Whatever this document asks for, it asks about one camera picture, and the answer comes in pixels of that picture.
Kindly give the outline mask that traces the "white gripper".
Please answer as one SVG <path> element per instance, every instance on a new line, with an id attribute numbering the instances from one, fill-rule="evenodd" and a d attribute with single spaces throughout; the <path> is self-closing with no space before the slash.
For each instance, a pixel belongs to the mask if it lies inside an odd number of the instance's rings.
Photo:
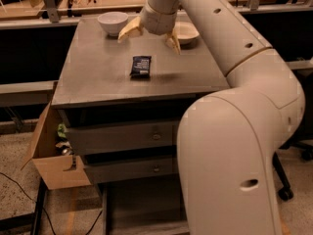
<path id="1" fill-rule="evenodd" d="M 143 28 L 149 33 L 165 36 L 165 44 L 176 54 L 181 53 L 180 43 L 176 30 L 173 29 L 176 22 L 177 13 L 162 13 L 153 9 L 148 3 L 140 12 L 140 16 L 129 22 L 119 33 L 117 41 L 119 43 L 131 37 L 138 37 L 143 34 Z"/>

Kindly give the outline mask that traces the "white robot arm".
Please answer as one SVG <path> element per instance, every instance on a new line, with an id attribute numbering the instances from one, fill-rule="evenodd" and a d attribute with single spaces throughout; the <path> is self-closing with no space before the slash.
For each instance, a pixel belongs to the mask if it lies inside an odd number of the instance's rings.
<path id="1" fill-rule="evenodd" d="M 300 83 L 227 0 L 146 0 L 119 34 L 166 34 L 184 9 L 229 87 L 198 99 L 180 120 L 178 170 L 191 235 L 282 235 L 272 160 L 305 110 Z"/>

